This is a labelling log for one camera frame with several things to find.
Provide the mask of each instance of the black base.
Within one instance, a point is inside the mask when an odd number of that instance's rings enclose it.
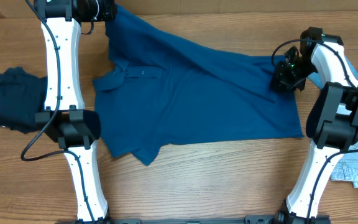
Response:
[[[55,223],[55,224],[93,224],[93,222],[92,221],[84,222],[82,220],[77,220],[77,221],[72,221],[72,222],[69,222],[69,223],[65,222],[65,223]],[[99,219],[99,220],[95,221],[95,224],[113,224],[113,223],[111,222],[111,220]]]
[[[273,215],[247,215],[244,219],[246,224],[273,224]]]
[[[283,201],[281,208],[276,212],[272,220],[273,222],[270,222],[268,224],[331,224],[328,215],[318,215],[317,217],[311,217],[309,219],[298,217],[295,213],[290,213],[288,211],[287,203],[285,202],[285,200]]]
[[[244,224],[243,218],[205,218],[192,220],[111,220],[111,224]]]

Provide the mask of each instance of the folded clothing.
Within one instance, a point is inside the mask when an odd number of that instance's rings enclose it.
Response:
[[[106,23],[116,67],[93,81],[113,156],[149,165],[170,143],[303,137],[294,93],[269,89],[270,57],[202,47],[117,9]]]
[[[8,68],[0,74],[0,126],[22,133],[38,130],[35,114],[43,109],[47,79]]]

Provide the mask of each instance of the blue polo shirt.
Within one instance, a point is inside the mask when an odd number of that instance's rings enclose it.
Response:
[[[116,67],[93,84],[114,157],[149,165],[166,144],[303,137],[294,94],[269,89],[270,57],[200,46],[120,6],[106,35]]]

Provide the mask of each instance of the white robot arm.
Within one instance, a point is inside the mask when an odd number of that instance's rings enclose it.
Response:
[[[88,10],[75,8],[76,6],[72,4],[73,1],[67,1],[71,2],[69,6],[64,0],[35,0],[34,2],[35,11],[42,19],[46,20],[47,26],[54,35],[54,37],[51,37],[50,32],[42,25],[47,48],[48,90],[45,111],[37,114],[36,123],[45,125],[50,121],[52,111],[58,111],[53,124],[48,127],[45,133],[57,142],[61,149],[76,154],[83,168],[82,178],[74,156],[65,154],[77,196],[76,223],[105,224],[111,223],[111,220],[108,203],[101,189],[96,159],[100,122],[94,111],[85,110],[78,76],[78,44],[81,34],[81,21],[98,20],[100,17],[102,19],[99,21],[114,19],[115,5],[114,1],[108,0],[89,1],[91,3],[97,2],[97,4],[93,4],[95,7],[90,7]],[[306,133],[311,138],[311,143],[298,182],[287,197],[284,208],[278,212],[278,217],[264,223],[306,223],[305,220],[309,217],[317,217],[319,200],[329,176],[341,156],[331,159],[329,166],[323,170],[315,189],[313,203],[310,206],[313,185],[323,164],[327,161],[327,158],[340,151],[348,150],[349,146],[358,140],[357,94],[344,79],[344,71],[337,55],[324,46],[328,45],[334,49],[345,62],[344,48],[340,38],[330,35],[326,37],[321,29],[312,27],[302,35],[303,40],[305,38],[317,39],[320,40],[320,44],[316,42],[310,44],[306,41],[306,44],[301,46],[302,58],[294,57],[295,51],[290,52],[292,60],[287,64],[280,62],[277,65],[272,88],[286,90],[299,86],[303,88],[303,79],[313,71],[320,74],[325,87],[313,107],[306,125]],[[53,38],[60,54],[60,86],[58,86],[58,66],[55,45],[52,43]],[[345,64],[345,67],[351,82],[358,86],[358,81],[352,75],[349,66]],[[293,74],[301,76],[300,82],[299,77],[293,79]],[[59,108],[56,108],[57,88],[61,91]],[[247,216],[244,221],[252,220],[252,218],[252,216]],[[324,218],[315,222],[315,224],[320,223],[329,223],[329,219]]]

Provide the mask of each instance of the black cable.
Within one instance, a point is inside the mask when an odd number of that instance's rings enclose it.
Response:
[[[293,88],[295,88],[297,85],[299,85],[299,83],[303,82],[303,80],[305,80],[307,77],[305,78],[301,78],[299,81],[297,81],[291,88],[289,88],[289,90],[292,90]]]
[[[319,44],[319,45],[322,45],[324,47],[326,47],[327,49],[329,49],[332,53],[334,53],[334,55],[338,58],[339,62],[341,63],[341,66],[342,66],[342,69],[343,69],[343,72],[344,72],[344,76],[345,76],[345,79],[346,81],[348,82],[348,84],[356,91],[356,93],[358,94],[358,88],[351,82],[350,78],[349,78],[349,75],[347,74],[347,69],[346,69],[346,66],[345,66],[345,63],[343,61],[343,59],[339,56],[338,52],[335,51],[332,47],[324,44],[322,41],[317,41],[317,40],[306,40],[306,39],[296,39],[296,40],[289,40],[285,43],[282,43],[280,46],[278,46],[273,54],[272,54],[272,64],[273,66],[275,67],[275,64],[274,64],[274,55],[276,54],[276,52],[282,48],[284,45],[287,45],[287,44],[290,44],[290,43],[294,43],[294,42],[312,42],[312,43],[316,43],[316,44]],[[313,190],[311,192],[311,195],[310,195],[310,202],[309,202],[309,207],[308,207],[308,214],[306,216],[306,218],[309,219],[310,221],[310,213],[311,213],[311,206],[313,204],[313,200],[314,200],[314,195],[316,193],[316,188],[317,188],[317,185],[318,185],[318,182],[321,178],[321,175],[323,174],[324,172],[324,169],[325,167],[331,162],[331,159],[338,156],[338,155],[341,155],[341,154],[348,154],[348,153],[357,153],[358,152],[358,149],[357,150],[350,150],[350,151],[346,151],[346,152],[337,152],[331,156],[329,156],[326,161],[324,162],[323,166],[321,167],[318,175],[317,175],[317,178],[316,178],[316,181],[314,182],[314,186],[313,186]]]
[[[37,161],[37,160],[40,160],[40,159],[43,159],[43,158],[46,158],[46,157],[49,157],[49,156],[53,156],[53,155],[57,155],[57,154],[63,154],[63,153],[68,153],[68,154],[71,154],[72,156],[74,156],[75,158],[75,161],[77,161],[77,164],[78,164],[78,168],[80,170],[80,177],[81,177],[81,186],[82,186],[82,192],[83,192],[83,196],[84,196],[84,201],[85,201],[85,204],[86,204],[86,207],[88,208],[88,212],[89,212],[89,215],[92,219],[92,222],[95,223],[94,221],[94,217],[93,217],[93,214],[92,214],[92,210],[91,210],[91,207],[90,207],[90,204],[89,204],[89,201],[88,201],[88,196],[86,196],[86,190],[85,190],[85,183],[84,183],[84,174],[83,174],[83,170],[82,170],[82,166],[81,166],[81,162],[80,162],[80,158],[74,153],[74,152],[71,152],[71,151],[68,151],[68,150],[64,150],[64,151],[55,151],[55,152],[50,152],[50,153],[47,153],[45,155],[42,155],[42,156],[37,156],[37,157],[34,157],[34,158],[26,158],[24,157],[26,152],[31,148],[31,146],[36,142],[36,140],[38,140],[38,138],[46,131],[46,129],[51,125],[51,123],[54,121],[54,119],[56,118],[56,115],[58,113],[58,110],[59,110],[59,107],[60,107],[60,100],[62,99],[62,96],[61,96],[61,89],[60,89],[60,83],[61,83],[61,72],[60,72],[60,56],[59,56],[59,49],[60,47],[57,46],[57,43],[56,43],[56,39],[55,37],[53,36],[53,33],[52,31],[50,30],[47,22],[40,16],[40,14],[34,9],[34,6],[31,4],[30,0],[25,0],[26,3],[29,5],[29,7],[31,8],[31,10],[34,12],[34,14],[38,17],[38,19],[41,21],[41,23],[45,26],[45,28],[47,29],[50,37],[51,37],[51,40],[53,42],[53,46],[55,48],[55,53],[56,53],[56,60],[57,60],[57,102],[56,102],[56,108],[55,108],[55,111],[53,112],[52,116],[50,117],[49,121],[47,122],[47,124],[41,129],[41,131],[36,134],[34,136],[34,138],[28,143],[28,145],[24,148],[24,150],[22,151],[22,154],[21,154],[21,159],[25,162],[30,162],[30,161]]]
[[[93,29],[94,29],[94,24],[93,22],[91,22],[91,30],[87,33],[81,33],[81,34],[84,34],[84,35],[91,35],[93,33]]]
[[[295,52],[296,52],[296,58],[295,58],[295,60],[296,60],[299,58],[299,50],[297,48],[295,48]],[[287,65],[290,63],[290,61],[291,61],[291,55],[289,54]]]

